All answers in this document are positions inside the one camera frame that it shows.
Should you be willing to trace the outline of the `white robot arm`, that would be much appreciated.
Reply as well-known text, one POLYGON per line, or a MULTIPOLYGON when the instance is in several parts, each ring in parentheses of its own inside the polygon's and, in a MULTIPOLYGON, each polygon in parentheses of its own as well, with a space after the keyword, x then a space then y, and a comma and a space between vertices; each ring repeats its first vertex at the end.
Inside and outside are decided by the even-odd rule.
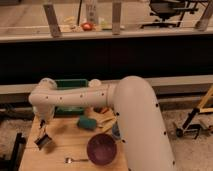
POLYGON ((42 79, 29 95, 37 117, 49 123, 57 106, 111 107, 131 171, 177 171, 164 120, 152 86, 138 76, 114 84, 59 90, 42 79))

